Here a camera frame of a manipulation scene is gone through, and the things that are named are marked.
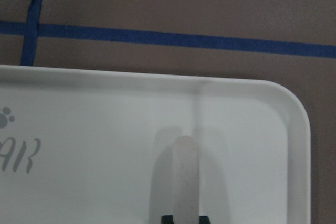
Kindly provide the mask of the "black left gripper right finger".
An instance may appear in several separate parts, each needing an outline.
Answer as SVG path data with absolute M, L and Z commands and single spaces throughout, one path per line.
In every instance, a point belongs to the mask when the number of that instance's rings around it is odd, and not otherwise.
M 199 216 L 199 224 L 211 224 L 208 216 Z

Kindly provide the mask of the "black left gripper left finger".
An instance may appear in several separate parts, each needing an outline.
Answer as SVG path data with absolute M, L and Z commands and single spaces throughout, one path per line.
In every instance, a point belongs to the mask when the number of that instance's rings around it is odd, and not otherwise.
M 172 215 L 163 215 L 161 217 L 161 224 L 174 224 Z

